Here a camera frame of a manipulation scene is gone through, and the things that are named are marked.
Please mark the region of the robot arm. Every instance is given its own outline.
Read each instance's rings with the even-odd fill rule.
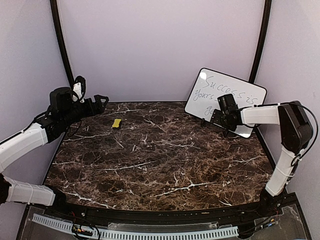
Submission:
[[[313,128],[300,102],[239,109],[233,95],[227,94],[219,97],[218,103],[220,110],[213,112],[211,121],[227,130],[235,131],[238,125],[280,125],[281,155],[265,190],[272,197],[282,193],[313,136]]]
[[[102,114],[109,98],[95,95],[93,102],[84,99],[86,80],[78,76],[73,89],[60,87],[50,93],[48,110],[36,117],[24,130],[0,142],[0,204],[24,202],[51,206],[54,192],[38,186],[13,180],[2,172],[28,152],[56,140],[69,126],[82,118]]]

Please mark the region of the marble table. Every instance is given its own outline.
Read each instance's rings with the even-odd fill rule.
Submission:
[[[185,102],[109,103],[66,137],[45,184],[69,203],[181,211],[256,202],[272,174],[257,136],[223,129],[184,111]],[[112,129],[115,119],[121,129]],[[70,128],[71,134],[79,125]]]

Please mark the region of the black cable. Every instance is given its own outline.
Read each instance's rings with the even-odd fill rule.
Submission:
[[[301,105],[301,104],[298,104],[298,103],[295,103],[295,102],[283,102],[283,103],[280,103],[280,105],[284,105],[284,104],[289,104],[289,105],[295,105],[295,106],[298,106],[298,107],[301,107],[305,110],[307,110],[313,117],[314,119],[314,122],[315,122],[315,134],[312,135],[312,137],[314,136],[314,139],[312,141],[312,143],[310,144],[310,146],[308,147],[308,149],[301,155],[301,156],[296,156],[297,158],[299,157],[300,159],[302,159],[309,151],[310,149],[312,148],[312,146],[315,144],[317,138],[318,138],[318,134],[319,134],[319,124],[318,124],[318,120],[315,116],[315,114],[309,109],[307,108],[306,106],[304,105]],[[273,104],[262,104],[262,105],[258,105],[258,107],[268,107],[268,106],[279,106],[279,103],[273,103]]]
[[[274,216],[270,216],[268,217],[267,219],[259,222],[258,224],[256,224],[254,227],[246,230],[246,231],[243,231],[243,232],[239,232],[239,235],[250,235],[250,234],[253,234],[253,232],[249,232],[251,230],[255,230],[257,227],[260,228],[262,225],[266,224],[268,221],[270,221]]]
[[[254,209],[251,209],[251,210],[238,210],[238,212],[244,212],[244,213],[253,213],[253,212],[255,212],[255,211],[257,211],[258,210],[258,208],[259,208],[260,206],[258,205],[256,208],[254,208]]]
[[[73,137],[78,132],[78,130],[80,129],[81,125],[82,125],[82,120],[80,120],[80,124],[77,127],[77,129],[71,135],[68,135],[68,138]]]
[[[1,142],[0,142],[0,145],[1,145],[1,144],[4,144],[5,142],[9,141],[10,139],[12,139],[12,138],[14,138],[14,137],[16,137],[16,136],[22,134],[23,132],[27,131],[28,128],[30,128],[31,125],[34,124],[42,115],[47,115],[47,114],[49,114],[49,113],[50,113],[50,110],[51,110],[51,108],[50,108],[50,106],[49,106],[46,111],[38,114],[38,115],[32,120],[32,122],[31,122],[25,129],[23,129],[22,131],[19,131],[19,132],[17,132],[16,134],[14,134],[14,135],[6,138],[5,140],[1,141]]]
[[[290,104],[290,105],[296,105],[298,107],[301,107],[301,108],[307,110],[312,115],[312,117],[314,119],[314,122],[315,122],[316,131],[315,131],[315,134],[313,134],[314,135],[314,139],[313,139],[312,143],[310,144],[310,147],[308,147],[308,149],[301,155],[300,158],[302,159],[310,151],[310,149],[313,147],[313,145],[315,144],[315,142],[316,142],[316,140],[318,138],[318,133],[319,133],[318,120],[317,120],[315,114],[309,108],[307,108],[306,106],[303,106],[303,105],[295,103],[295,102],[287,102],[287,103]]]
[[[254,126],[249,126],[247,124],[243,124],[244,126],[246,126],[249,129],[254,129],[255,127],[259,127],[261,124],[255,124]]]
[[[73,224],[72,224],[72,230],[73,230],[73,228],[74,228],[74,229],[83,230],[83,229],[82,229],[82,226],[83,226],[83,225],[80,224],[79,227],[76,227],[75,223],[73,223]],[[94,231],[94,228],[93,228],[93,227],[91,227],[91,226],[87,226],[87,227],[89,227],[92,231]],[[90,239],[92,238],[92,236],[94,235],[94,234],[92,233],[92,235],[89,236],[89,237],[80,236],[79,233],[78,233],[78,231],[76,231],[76,230],[74,230],[73,233],[74,233],[75,236],[76,236],[76,237],[75,237],[75,236],[73,235],[73,237],[76,238],[76,239],[78,239],[78,240],[90,240]]]
[[[86,85],[83,85],[83,86],[81,86],[81,87],[82,87],[83,92],[82,92],[82,96],[81,96],[80,99],[78,100],[79,102],[80,102],[82,99],[84,99],[84,97],[85,97],[85,95],[86,95],[86,91],[87,91]]]
[[[284,199],[285,199],[285,195],[284,195],[284,193],[282,193],[281,203],[280,203],[279,206],[282,206],[282,204],[284,203]],[[269,218],[267,218],[267,219],[259,222],[259,223],[256,224],[254,227],[252,227],[252,228],[250,228],[250,229],[248,229],[248,230],[246,230],[246,231],[239,232],[239,234],[241,234],[241,235],[251,235],[251,234],[254,234],[254,233],[258,232],[259,230],[262,230],[263,228],[261,228],[261,226],[264,225],[264,224],[266,224],[266,223],[267,223],[269,220],[271,220],[272,218],[274,218],[274,217],[275,217],[275,216],[274,216],[275,213],[277,213],[277,215],[278,215],[278,210],[277,210],[277,208],[275,208],[275,211],[272,213],[272,215],[271,215]]]
[[[291,161],[291,163],[290,163],[290,166],[291,166],[291,167],[297,166],[297,165],[299,164],[299,160],[297,160],[297,159],[301,159],[301,158],[302,158],[302,157],[301,157],[300,154],[296,155],[296,156],[292,159],[292,161]]]
[[[72,95],[72,96],[75,96],[75,97],[77,98],[77,99],[76,99],[76,102],[79,102],[79,101],[80,101],[78,94],[77,94],[73,89],[71,89],[71,95]]]
[[[58,214],[60,214],[60,215],[63,215],[63,216],[69,217],[69,218],[79,219],[79,220],[82,220],[82,221],[87,222],[87,223],[90,224],[93,228],[95,228],[95,230],[96,230],[97,233],[98,233],[98,239],[97,239],[97,240],[100,240],[100,238],[101,238],[101,233],[100,233],[99,229],[97,228],[97,226],[96,226],[95,224],[89,222],[88,220],[86,220],[86,219],[84,219],[84,218],[82,218],[82,217],[72,216],[72,215],[69,215],[69,214],[65,214],[65,213],[62,213],[62,212],[60,212],[60,211],[54,210],[54,209],[52,209],[52,208],[49,208],[49,210],[54,211],[54,212],[56,212],[56,213],[58,213]]]

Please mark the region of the white backdrop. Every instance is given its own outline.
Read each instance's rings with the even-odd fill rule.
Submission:
[[[49,94],[67,87],[48,0],[0,1],[0,142],[45,111]],[[37,148],[3,175],[42,184],[59,141]],[[15,240],[26,204],[0,206],[0,240]]]
[[[320,121],[320,2],[272,1],[268,33],[256,82],[268,89],[266,103],[299,100]],[[280,128],[261,129],[277,159],[281,152]],[[312,239],[320,239],[320,140],[303,158],[289,192],[296,192]]]
[[[186,101],[201,68],[250,75],[264,0],[58,1],[74,76],[87,97]]]

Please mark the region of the small whiteboard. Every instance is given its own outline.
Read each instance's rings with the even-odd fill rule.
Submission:
[[[217,98],[226,94],[232,94],[238,107],[244,108],[263,104],[267,90],[236,77],[202,68],[184,110],[210,122],[214,110],[220,110]],[[252,131],[252,128],[241,125],[234,133],[249,138]]]

